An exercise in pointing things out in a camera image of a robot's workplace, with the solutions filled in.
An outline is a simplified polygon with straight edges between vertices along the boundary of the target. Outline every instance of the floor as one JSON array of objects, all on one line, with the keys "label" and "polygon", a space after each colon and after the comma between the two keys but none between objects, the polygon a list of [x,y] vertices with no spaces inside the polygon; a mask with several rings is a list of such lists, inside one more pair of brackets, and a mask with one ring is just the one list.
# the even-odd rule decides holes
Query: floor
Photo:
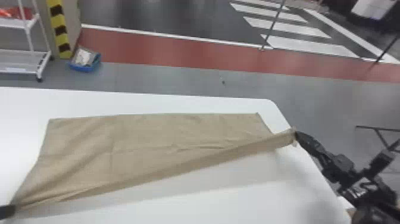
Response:
[{"label": "floor", "polygon": [[[81,2],[83,27],[121,35],[135,30],[256,45],[264,42],[280,6],[263,0],[101,2],[101,7],[93,7],[98,0]],[[382,49],[359,41],[350,31],[337,26],[316,11],[285,6],[267,46],[367,60],[382,53]],[[391,55],[384,59],[400,63],[400,58]]]},{"label": "floor", "polygon": [[[100,68],[79,73],[70,70],[66,61],[55,60],[45,69],[43,83],[32,76],[4,74],[0,86],[267,98],[292,126],[315,136],[327,150],[347,155],[358,168],[366,166],[383,145],[374,132],[356,125],[400,128],[399,65],[362,59],[374,54],[355,47],[358,43],[353,46],[349,33],[334,31],[307,11],[285,9],[292,19],[279,20],[283,31],[273,33],[268,47],[285,38],[296,39],[326,44],[319,46],[329,46],[330,55],[304,49],[259,51],[265,29],[254,26],[265,25],[271,17],[243,11],[243,6],[259,7],[263,2],[257,0],[104,0],[96,7],[93,1],[81,1],[82,20],[89,27],[79,41],[102,53]],[[266,4],[268,10],[276,9]],[[290,25],[307,29],[286,32]],[[349,57],[348,51],[357,57]],[[332,54],[338,52],[349,55]],[[389,142],[400,138],[400,133],[383,135]],[[382,174],[397,191],[399,160]]]}]

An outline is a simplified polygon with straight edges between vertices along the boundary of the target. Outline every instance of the fabric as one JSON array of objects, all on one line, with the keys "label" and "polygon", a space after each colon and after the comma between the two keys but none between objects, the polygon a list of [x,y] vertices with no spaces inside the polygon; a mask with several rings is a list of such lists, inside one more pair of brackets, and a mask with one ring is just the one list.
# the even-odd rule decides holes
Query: fabric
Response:
[{"label": "fabric", "polygon": [[258,114],[52,119],[37,163],[12,203],[29,209],[115,191],[293,141],[293,131],[272,134]]}]

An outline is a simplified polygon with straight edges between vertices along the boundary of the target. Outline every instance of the blue bin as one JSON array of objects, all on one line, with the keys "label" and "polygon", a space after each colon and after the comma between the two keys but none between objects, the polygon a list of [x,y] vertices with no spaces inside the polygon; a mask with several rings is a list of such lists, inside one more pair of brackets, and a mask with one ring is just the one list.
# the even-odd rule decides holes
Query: blue bin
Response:
[{"label": "blue bin", "polygon": [[71,61],[68,62],[68,65],[73,70],[89,73],[89,72],[94,71],[99,66],[100,62],[101,62],[101,54],[97,54],[95,59],[93,60],[93,63],[91,66],[80,66],[80,65],[71,63]]}]

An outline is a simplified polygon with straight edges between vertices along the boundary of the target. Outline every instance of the metal pole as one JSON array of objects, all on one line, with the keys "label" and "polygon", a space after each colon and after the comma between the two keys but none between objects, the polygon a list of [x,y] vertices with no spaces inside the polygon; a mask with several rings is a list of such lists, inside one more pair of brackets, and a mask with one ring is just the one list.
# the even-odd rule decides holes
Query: metal pole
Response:
[{"label": "metal pole", "polygon": [[389,49],[391,49],[391,47],[396,43],[396,41],[400,38],[400,33],[398,33],[395,38],[391,41],[391,43],[389,44],[389,46],[387,46],[387,48],[382,52],[382,54],[380,54],[380,56],[376,59],[375,63],[378,63],[382,57],[387,53],[387,51]]},{"label": "metal pole", "polygon": [[280,4],[280,7],[279,7],[279,9],[278,9],[278,12],[276,12],[274,21],[272,22],[271,27],[270,27],[270,29],[268,30],[267,36],[265,37],[264,43],[262,44],[262,46],[261,46],[261,48],[260,48],[261,51],[264,50],[264,47],[265,47],[265,45],[267,44],[268,38],[270,37],[270,35],[271,35],[271,33],[272,33],[272,30],[274,29],[276,20],[278,20],[279,14],[280,14],[280,12],[282,11],[283,6],[285,5],[285,2],[286,2],[286,0],[282,0],[282,3]]}]

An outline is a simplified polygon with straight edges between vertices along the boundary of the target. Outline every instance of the white shelf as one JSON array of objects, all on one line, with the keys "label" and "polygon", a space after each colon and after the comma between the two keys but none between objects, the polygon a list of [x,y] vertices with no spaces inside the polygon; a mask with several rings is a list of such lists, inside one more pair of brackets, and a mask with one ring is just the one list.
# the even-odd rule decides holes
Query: white shelf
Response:
[{"label": "white shelf", "polygon": [[[26,20],[27,28],[30,30],[33,25],[39,20],[40,15],[35,14],[31,20]],[[24,20],[17,18],[0,18],[0,27],[12,28],[12,29],[25,29]]]},{"label": "white shelf", "polygon": [[0,49],[0,73],[37,74],[46,66],[51,52]]}]

